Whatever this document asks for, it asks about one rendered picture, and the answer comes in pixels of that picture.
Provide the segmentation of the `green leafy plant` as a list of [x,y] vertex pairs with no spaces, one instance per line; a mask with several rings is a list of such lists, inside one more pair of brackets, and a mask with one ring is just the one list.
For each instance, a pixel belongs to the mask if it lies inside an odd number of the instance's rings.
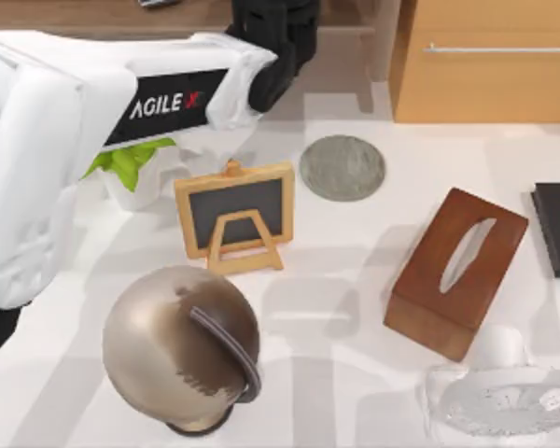
[[165,137],[102,152],[94,158],[82,179],[101,169],[103,172],[114,173],[128,191],[135,192],[140,169],[154,157],[158,149],[174,146],[175,141]]

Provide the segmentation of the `wooden cupboard door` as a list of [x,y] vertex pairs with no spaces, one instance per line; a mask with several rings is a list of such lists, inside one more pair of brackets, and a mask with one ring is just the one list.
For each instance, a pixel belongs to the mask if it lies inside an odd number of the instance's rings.
[[560,47],[560,0],[401,0],[388,76],[400,123],[560,123],[560,54],[423,48]]

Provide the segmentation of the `wooden framed blackboard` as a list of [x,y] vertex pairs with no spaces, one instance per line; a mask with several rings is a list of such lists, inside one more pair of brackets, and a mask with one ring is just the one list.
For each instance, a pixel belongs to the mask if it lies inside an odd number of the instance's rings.
[[281,270],[279,244],[293,239],[295,174],[289,161],[177,179],[175,203],[190,259],[219,274]]

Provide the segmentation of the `brown wooden tissue box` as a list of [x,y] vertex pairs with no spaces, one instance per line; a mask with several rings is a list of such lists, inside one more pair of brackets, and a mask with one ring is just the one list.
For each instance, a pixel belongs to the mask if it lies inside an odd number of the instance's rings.
[[462,360],[527,226],[526,217],[450,189],[392,288],[385,325]]

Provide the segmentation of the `bronze round kettle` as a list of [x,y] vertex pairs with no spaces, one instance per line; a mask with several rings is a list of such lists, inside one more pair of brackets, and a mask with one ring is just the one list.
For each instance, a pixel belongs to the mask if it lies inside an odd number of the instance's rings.
[[102,359],[119,395],[177,434],[220,428],[260,394],[259,324],[244,294],[204,268],[169,266],[127,287],[103,330]]

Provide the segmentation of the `grey round coaster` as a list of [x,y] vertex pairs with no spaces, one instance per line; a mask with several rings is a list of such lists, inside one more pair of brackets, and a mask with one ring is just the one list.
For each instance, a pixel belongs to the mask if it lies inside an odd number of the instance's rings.
[[382,186],[386,163],[381,151],[353,135],[334,134],[315,140],[302,153],[299,172],[304,185],[325,200],[364,200]]

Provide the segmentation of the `white plant pot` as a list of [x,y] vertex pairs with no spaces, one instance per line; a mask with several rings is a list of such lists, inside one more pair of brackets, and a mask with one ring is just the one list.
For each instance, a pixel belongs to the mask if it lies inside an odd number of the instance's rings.
[[218,172],[255,130],[255,126],[229,130],[204,126],[174,134],[175,144],[157,149],[140,168],[135,191],[127,190],[114,173],[99,171],[98,176],[119,208],[137,212],[162,196],[170,196],[175,179]]

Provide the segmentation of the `wooden open shelf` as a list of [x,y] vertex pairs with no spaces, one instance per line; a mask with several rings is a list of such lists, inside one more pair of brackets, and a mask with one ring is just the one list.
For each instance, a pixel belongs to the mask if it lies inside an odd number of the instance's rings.
[[[387,76],[400,0],[321,0],[318,46],[268,119],[388,115]],[[231,0],[0,0],[0,29],[101,40],[187,37],[222,31]]]

